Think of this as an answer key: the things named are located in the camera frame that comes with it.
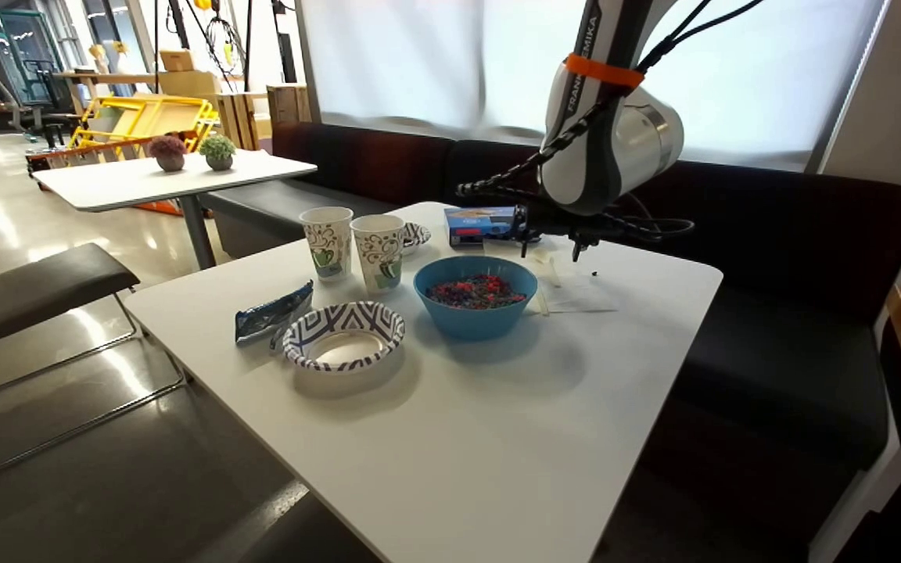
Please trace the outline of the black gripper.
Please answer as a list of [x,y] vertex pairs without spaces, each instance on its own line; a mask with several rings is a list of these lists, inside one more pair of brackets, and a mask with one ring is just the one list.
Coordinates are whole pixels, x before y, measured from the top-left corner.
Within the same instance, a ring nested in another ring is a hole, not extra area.
[[571,253],[582,253],[600,242],[612,244],[661,244],[665,239],[687,235],[694,227],[690,219],[653,217],[643,202],[639,202],[636,217],[605,209],[598,217],[571,217],[558,202],[536,200],[523,207],[515,219],[515,242],[523,247],[539,244],[543,235],[565,235],[571,242]]

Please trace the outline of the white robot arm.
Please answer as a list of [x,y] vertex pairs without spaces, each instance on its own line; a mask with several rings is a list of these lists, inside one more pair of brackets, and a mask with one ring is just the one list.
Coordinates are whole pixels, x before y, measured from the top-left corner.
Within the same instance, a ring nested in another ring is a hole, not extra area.
[[523,242],[565,235],[574,253],[598,242],[661,239],[648,217],[618,202],[662,175],[681,152],[679,111],[643,90],[643,76],[681,43],[700,7],[648,47],[676,0],[584,0],[571,51],[564,56],[543,114],[543,139],[527,158],[539,190],[524,200]]

